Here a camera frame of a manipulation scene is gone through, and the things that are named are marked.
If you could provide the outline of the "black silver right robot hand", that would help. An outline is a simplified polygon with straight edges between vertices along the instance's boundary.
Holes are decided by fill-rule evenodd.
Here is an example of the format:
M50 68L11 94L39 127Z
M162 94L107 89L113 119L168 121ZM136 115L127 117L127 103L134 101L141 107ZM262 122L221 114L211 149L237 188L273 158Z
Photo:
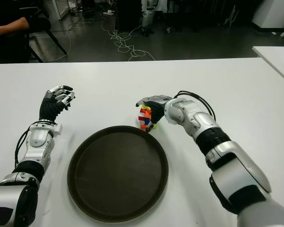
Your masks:
M172 97L169 96L158 95L142 98L136 103L136 107L145 105L151 109L150 122L147 124L145 129L147 133L150 132L154 125L164 116L165 104L171 99Z

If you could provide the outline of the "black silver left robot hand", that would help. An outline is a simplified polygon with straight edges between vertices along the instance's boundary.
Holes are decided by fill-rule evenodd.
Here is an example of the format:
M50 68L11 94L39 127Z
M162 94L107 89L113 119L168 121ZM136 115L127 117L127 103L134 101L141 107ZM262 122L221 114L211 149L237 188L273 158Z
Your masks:
M73 88L67 85L57 85L46 91L39 110L39 120L55 122L57 116L68 110L75 98Z

